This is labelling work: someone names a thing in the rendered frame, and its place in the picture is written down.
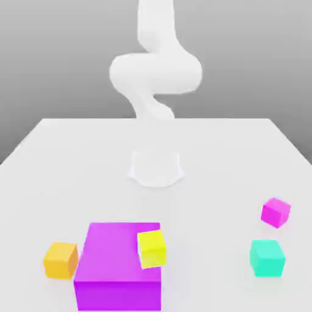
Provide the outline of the small yellow cube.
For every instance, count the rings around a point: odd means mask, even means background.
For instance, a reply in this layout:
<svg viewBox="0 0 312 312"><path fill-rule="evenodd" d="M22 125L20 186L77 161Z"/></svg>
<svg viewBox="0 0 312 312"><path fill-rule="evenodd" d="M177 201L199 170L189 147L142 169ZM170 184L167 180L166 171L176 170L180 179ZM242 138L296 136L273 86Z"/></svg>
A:
<svg viewBox="0 0 312 312"><path fill-rule="evenodd" d="M137 249L142 269L166 264L166 244L161 230L138 233Z"/></svg>

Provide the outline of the small orange cube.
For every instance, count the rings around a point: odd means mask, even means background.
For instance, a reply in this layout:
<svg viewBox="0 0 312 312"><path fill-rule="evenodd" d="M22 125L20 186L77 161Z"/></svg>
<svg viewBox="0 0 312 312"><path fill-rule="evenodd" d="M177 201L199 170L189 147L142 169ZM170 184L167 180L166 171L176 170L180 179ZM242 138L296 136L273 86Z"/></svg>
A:
<svg viewBox="0 0 312 312"><path fill-rule="evenodd" d="M48 278L71 280L78 264L77 244L54 242L44 256Z"/></svg>

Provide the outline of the small magenta cube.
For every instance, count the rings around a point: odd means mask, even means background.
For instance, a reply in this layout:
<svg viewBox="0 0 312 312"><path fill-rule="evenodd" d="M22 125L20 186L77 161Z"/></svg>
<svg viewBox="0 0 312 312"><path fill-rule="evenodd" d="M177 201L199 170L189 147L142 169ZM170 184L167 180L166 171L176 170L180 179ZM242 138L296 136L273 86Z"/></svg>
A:
<svg viewBox="0 0 312 312"><path fill-rule="evenodd" d="M279 229L288 220L290 209L290 204L273 197L263 205L261 220Z"/></svg>

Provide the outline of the small turquoise cube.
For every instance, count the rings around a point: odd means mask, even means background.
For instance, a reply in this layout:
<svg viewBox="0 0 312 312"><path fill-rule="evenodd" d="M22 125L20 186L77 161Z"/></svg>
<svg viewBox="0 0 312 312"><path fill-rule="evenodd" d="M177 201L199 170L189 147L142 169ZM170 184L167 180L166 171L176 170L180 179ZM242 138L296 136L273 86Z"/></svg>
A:
<svg viewBox="0 0 312 312"><path fill-rule="evenodd" d="M286 257L277 240L254 239L249 259L256 277L281 277L283 274Z"/></svg>

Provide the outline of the large purple box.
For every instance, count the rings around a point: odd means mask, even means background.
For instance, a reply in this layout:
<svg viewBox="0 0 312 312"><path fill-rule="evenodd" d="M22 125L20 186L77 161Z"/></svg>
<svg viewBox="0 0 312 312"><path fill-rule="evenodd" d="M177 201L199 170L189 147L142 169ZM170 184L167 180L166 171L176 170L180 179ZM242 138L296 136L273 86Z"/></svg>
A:
<svg viewBox="0 0 312 312"><path fill-rule="evenodd" d="M80 311L159 311L161 270L142 269L137 234L160 229L157 222L89 224L74 290Z"/></svg>

